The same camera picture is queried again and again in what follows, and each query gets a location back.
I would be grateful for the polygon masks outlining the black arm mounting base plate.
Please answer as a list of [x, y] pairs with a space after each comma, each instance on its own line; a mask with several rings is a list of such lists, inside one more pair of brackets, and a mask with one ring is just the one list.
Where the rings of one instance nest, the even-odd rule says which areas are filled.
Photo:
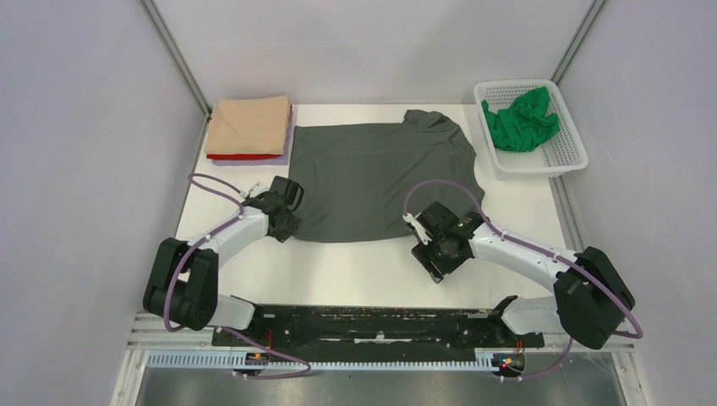
[[545, 345], [485, 309], [265, 304], [242, 334], [310, 363], [471, 361], [477, 348]]

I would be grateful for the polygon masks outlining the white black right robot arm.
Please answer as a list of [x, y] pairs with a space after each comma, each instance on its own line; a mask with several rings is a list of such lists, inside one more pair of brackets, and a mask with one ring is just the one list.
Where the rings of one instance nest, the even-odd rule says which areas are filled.
[[550, 295], [509, 299], [488, 323], [490, 338], [509, 345], [532, 332], [564, 332], [591, 349], [601, 349], [635, 306], [605, 252], [558, 250], [498, 228], [481, 213], [459, 217], [434, 202], [417, 216], [402, 216], [417, 244], [413, 257], [435, 283], [466, 261], [502, 266], [550, 291]]

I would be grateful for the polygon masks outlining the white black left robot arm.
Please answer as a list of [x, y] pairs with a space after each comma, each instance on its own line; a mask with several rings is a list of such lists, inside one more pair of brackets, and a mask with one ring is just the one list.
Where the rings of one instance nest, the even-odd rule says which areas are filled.
[[189, 239], [167, 238], [156, 252], [143, 296], [145, 311], [160, 316], [169, 332], [230, 327], [245, 344], [265, 336], [258, 305], [219, 292], [219, 271], [252, 243], [272, 238], [283, 243], [298, 230], [296, 214], [305, 189], [280, 176], [271, 185], [255, 184], [247, 193], [215, 190], [234, 204], [222, 222]]

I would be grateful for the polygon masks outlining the dark grey t-shirt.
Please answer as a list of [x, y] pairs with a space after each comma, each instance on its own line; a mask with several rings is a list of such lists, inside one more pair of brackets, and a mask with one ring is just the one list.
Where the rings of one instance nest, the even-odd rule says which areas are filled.
[[456, 214], [484, 189], [461, 126], [440, 112], [408, 110], [400, 123], [298, 126], [289, 178], [304, 188], [296, 239], [356, 243], [409, 234], [404, 212], [438, 201]]

